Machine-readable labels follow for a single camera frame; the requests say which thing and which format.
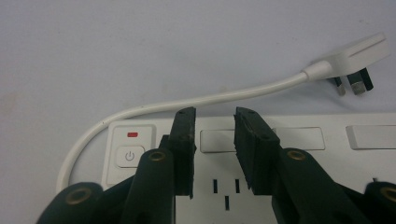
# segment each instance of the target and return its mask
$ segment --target red indicator light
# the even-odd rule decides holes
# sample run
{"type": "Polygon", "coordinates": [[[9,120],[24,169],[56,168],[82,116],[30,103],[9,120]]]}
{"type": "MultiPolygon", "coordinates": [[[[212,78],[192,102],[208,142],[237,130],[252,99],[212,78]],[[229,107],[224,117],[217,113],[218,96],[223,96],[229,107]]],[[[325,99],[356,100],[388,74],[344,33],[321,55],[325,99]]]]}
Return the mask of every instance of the red indicator light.
{"type": "Polygon", "coordinates": [[[128,133],[127,136],[128,137],[137,137],[137,133],[128,133]]]}

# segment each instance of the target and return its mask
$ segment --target power strip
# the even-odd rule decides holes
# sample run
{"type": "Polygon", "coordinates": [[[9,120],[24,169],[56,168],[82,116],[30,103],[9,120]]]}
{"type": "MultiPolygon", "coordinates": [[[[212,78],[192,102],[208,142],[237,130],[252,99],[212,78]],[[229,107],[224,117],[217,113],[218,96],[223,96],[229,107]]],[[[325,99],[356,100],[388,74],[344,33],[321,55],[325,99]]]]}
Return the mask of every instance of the power strip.
{"type": "MultiPolygon", "coordinates": [[[[309,150],[337,183],[360,192],[374,178],[396,183],[396,113],[262,117],[282,147],[309,150]]],[[[159,145],[172,123],[111,123],[103,188],[134,175],[139,157],[159,145]]],[[[233,117],[197,118],[194,197],[177,197],[177,223],[276,223],[271,197],[248,190],[233,148],[233,128],[233,117]]]]}

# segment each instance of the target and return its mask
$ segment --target power switch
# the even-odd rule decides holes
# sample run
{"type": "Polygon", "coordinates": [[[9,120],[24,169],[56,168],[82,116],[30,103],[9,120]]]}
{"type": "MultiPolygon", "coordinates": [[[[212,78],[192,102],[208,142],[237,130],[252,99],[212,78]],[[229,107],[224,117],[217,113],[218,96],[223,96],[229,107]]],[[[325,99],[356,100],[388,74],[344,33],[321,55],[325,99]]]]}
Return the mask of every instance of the power switch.
{"type": "Polygon", "coordinates": [[[144,152],[143,147],[119,147],[116,154],[116,164],[121,168],[137,167],[144,152]]]}

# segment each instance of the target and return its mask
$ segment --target white switch button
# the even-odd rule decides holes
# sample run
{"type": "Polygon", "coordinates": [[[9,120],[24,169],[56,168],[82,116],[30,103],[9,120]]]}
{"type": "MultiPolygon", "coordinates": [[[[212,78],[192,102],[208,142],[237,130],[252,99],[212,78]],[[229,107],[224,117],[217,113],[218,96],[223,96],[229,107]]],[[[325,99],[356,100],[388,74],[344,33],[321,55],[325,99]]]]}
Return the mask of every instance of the white switch button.
{"type": "Polygon", "coordinates": [[[145,149],[142,147],[119,147],[117,149],[116,164],[121,168],[137,167],[145,149]]]}
{"type": "Polygon", "coordinates": [[[202,152],[232,152],[233,130],[203,130],[201,131],[202,152]]]}
{"type": "Polygon", "coordinates": [[[275,128],[280,145],[304,150],[323,150],[325,148],[320,128],[275,128]]]}
{"type": "Polygon", "coordinates": [[[353,149],[396,149],[396,125],[353,125],[346,127],[353,149]]]}

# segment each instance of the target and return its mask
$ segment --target white power cable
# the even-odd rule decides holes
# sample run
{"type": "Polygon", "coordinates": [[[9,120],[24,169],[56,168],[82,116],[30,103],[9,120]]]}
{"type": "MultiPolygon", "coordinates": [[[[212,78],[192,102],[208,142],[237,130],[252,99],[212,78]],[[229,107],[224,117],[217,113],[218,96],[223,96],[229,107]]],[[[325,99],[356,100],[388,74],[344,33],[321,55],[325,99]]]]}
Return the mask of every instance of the white power cable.
{"type": "Polygon", "coordinates": [[[218,103],[225,103],[230,101],[257,97],[291,88],[293,86],[306,82],[308,79],[309,78],[307,74],[302,72],[293,77],[289,77],[284,80],[274,82],[270,85],[263,85],[263,86],[244,89],[240,91],[230,91],[220,94],[213,94],[204,97],[192,98],[188,100],[172,101],[172,102],[152,104],[152,105],[142,105],[113,114],[101,120],[100,122],[96,123],[94,126],[92,126],[73,145],[73,147],[67,154],[64,163],[62,164],[61,171],[58,174],[56,191],[57,193],[59,193],[63,189],[67,188],[69,184],[70,174],[81,151],[85,148],[85,146],[88,145],[88,143],[97,134],[99,134],[99,132],[107,128],[108,125],[115,120],[129,119],[135,116],[146,115],[156,112],[179,110],[189,106],[213,105],[218,103]]]}

